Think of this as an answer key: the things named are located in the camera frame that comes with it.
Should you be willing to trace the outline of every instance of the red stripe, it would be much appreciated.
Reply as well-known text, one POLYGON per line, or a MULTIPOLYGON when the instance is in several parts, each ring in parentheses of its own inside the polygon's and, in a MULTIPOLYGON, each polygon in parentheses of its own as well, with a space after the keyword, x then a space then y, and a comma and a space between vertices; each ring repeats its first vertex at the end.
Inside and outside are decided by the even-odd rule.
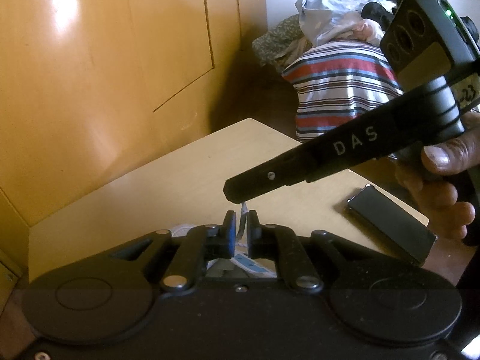
POLYGON ((329 127, 341 126, 356 116, 312 116, 312 117, 297 117, 298 127, 329 127))
POLYGON ((331 61, 318 62, 316 64, 303 64, 292 71, 284 78, 288 81, 298 80, 314 73, 322 73, 325 71, 336 71, 340 69, 356 69, 360 71, 369 71, 379 76, 384 76, 389 80, 395 81, 395 76, 390 69, 375 62, 364 61, 356 58, 333 59, 331 61))

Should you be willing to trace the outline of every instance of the wooden wardrobe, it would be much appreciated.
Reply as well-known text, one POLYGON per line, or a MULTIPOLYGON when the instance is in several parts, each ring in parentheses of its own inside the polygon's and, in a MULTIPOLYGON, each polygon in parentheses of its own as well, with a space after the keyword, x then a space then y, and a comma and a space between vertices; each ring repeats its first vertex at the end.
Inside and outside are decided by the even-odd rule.
POLYGON ((0 0, 0 249, 222 125, 265 0, 0 0))

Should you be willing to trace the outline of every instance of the floor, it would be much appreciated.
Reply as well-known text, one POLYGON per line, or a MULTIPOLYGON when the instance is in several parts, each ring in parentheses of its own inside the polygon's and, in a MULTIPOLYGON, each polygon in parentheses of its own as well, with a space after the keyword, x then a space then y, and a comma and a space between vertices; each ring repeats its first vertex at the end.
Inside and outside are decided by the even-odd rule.
MULTIPOLYGON (((264 69, 261 79, 232 111, 228 124, 252 117, 267 126, 295 138, 297 95, 290 84, 277 74, 264 69)), ((354 168, 369 181, 383 187, 404 201, 414 204, 406 191, 395 181, 394 165, 386 160, 369 161, 354 168)), ((457 242, 439 240, 428 258, 425 268, 433 270, 452 283, 456 283, 470 261, 473 250, 457 242)), ((19 282, 0 316, 0 360, 13 359, 33 340, 28 324, 21 312, 21 298, 27 279, 19 282)))

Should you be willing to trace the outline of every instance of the camera lens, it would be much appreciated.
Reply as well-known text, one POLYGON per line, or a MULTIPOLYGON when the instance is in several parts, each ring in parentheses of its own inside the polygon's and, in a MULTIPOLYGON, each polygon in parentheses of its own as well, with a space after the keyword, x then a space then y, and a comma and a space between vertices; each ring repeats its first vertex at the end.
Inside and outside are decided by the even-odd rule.
POLYGON ((388 54, 392 57, 393 61, 398 62, 400 61, 400 54, 395 46, 392 43, 388 45, 388 54))
POLYGON ((422 18, 415 12, 409 12, 407 16, 412 30, 422 36, 425 33, 425 25, 422 18))
POLYGON ((397 42, 403 51, 408 53, 413 51, 413 43, 410 35, 403 27, 397 27, 395 30, 395 37, 397 38, 397 42))

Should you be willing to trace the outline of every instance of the light blue cloth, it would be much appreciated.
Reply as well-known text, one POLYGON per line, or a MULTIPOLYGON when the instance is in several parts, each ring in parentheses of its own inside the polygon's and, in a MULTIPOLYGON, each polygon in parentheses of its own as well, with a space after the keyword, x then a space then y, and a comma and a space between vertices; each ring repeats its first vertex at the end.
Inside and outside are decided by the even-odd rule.
POLYGON ((396 6, 395 0, 298 0, 295 5, 300 14, 301 30, 314 47, 318 47, 341 32, 335 31, 335 28, 345 26, 345 14, 360 13, 371 1, 390 11, 396 6))

